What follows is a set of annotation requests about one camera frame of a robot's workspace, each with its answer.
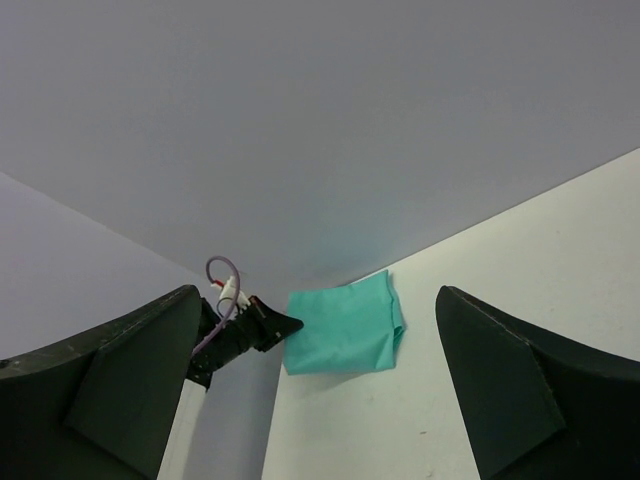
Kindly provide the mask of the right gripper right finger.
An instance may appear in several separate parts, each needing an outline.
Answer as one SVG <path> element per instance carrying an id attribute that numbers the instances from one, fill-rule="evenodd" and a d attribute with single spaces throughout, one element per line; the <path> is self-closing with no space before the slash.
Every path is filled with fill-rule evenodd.
<path id="1" fill-rule="evenodd" d="M 435 314 L 481 478 L 638 478 L 638 362 L 452 286 Z"/>

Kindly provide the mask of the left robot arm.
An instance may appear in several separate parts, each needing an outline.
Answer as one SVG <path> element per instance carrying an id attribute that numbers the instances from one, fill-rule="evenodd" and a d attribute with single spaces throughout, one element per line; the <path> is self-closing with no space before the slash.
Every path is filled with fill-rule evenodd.
<path id="1" fill-rule="evenodd" d="M 184 477 L 196 423 L 214 374 L 247 351 L 267 352 L 304 327 L 303 321 L 271 309 L 256 296 L 233 313 L 235 317 L 224 324 L 210 303 L 203 302 L 197 341 L 202 342 L 216 327 L 221 330 L 190 361 L 159 479 Z"/>

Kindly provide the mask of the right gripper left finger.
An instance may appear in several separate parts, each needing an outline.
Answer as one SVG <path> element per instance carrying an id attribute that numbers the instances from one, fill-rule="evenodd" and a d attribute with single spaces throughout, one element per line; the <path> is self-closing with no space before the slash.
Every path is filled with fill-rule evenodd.
<path id="1" fill-rule="evenodd" d="M 156 478 L 200 317 L 185 285 L 2 360 L 2 478 Z"/>

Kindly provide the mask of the teal t-shirt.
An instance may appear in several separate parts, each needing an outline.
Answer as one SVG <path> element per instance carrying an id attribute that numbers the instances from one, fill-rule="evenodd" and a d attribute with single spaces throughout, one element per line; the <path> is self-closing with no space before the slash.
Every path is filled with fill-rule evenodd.
<path id="1" fill-rule="evenodd" d="M 285 341 L 283 364 L 290 375 L 396 367 L 405 322 L 387 270 L 336 288 L 293 292 L 287 314 L 304 323 Z"/>

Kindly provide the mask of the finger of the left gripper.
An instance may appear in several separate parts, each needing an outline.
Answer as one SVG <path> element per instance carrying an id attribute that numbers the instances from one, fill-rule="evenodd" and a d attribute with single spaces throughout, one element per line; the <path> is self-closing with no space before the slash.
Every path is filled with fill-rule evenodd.
<path id="1" fill-rule="evenodd" d="M 270 331 L 273 340 L 284 340 L 304 327 L 304 322 L 280 312 L 270 314 Z"/>

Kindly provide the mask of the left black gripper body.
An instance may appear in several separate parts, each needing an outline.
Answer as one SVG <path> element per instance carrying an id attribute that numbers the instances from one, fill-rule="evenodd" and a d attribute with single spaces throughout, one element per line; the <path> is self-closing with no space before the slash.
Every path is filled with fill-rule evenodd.
<path id="1" fill-rule="evenodd" d="M 238 319 L 225 326 L 192 358 L 192 381 L 210 385 L 213 373 L 250 349 L 270 350 L 279 342 L 276 331 L 285 336 L 285 315 L 252 296 Z"/>

